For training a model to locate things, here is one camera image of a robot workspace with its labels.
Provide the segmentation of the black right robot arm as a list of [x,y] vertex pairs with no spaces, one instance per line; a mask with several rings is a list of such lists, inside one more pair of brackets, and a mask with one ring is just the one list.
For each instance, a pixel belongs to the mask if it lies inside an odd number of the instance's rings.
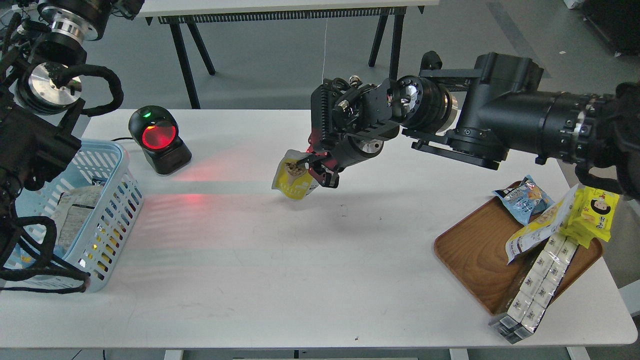
[[539,91],[532,59],[490,52],[472,69],[443,69],[423,55],[417,76],[380,85],[325,79],[311,94],[307,154],[297,165],[323,187],[381,153],[399,133],[414,150],[496,170],[509,150],[574,164],[585,186],[639,198],[639,84],[612,95]]

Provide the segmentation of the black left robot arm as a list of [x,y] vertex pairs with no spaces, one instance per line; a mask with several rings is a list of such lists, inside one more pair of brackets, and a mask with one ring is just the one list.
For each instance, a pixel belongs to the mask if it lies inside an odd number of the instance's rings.
[[103,37],[110,15],[134,19],[142,0],[41,0],[41,21],[13,11],[1,32],[1,278],[54,276],[77,285],[36,293],[85,292],[86,271],[55,255],[57,227],[44,216],[20,217],[16,200],[39,191],[66,170],[81,148],[73,129],[80,116],[102,116],[124,99],[121,80],[87,64],[85,41]]

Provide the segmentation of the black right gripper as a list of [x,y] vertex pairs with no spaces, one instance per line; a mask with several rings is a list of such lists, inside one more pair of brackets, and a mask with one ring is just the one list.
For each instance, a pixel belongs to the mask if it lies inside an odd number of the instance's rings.
[[398,136],[400,121],[395,80],[375,86],[357,76],[324,79],[311,94],[308,153],[295,166],[308,166],[320,186],[336,189],[341,171],[377,157],[384,142]]

